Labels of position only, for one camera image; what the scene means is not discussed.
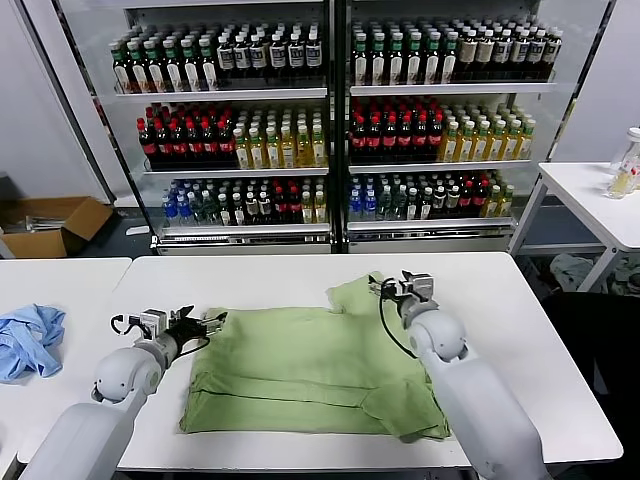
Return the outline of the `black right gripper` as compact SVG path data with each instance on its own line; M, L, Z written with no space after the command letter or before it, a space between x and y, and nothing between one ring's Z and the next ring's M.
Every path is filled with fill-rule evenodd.
M396 278L387 278L382 282L375 278L368 280L369 290L382 301L402 303L406 297L405 281Z

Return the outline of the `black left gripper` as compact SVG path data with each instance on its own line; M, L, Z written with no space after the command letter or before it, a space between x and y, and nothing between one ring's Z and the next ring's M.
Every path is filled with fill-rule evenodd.
M193 309L194 306L189 305L170 311L166 333L175 341L178 353L184 351L184 346L189 341L205 339L221 331L228 315L223 311L200 320L190 316Z

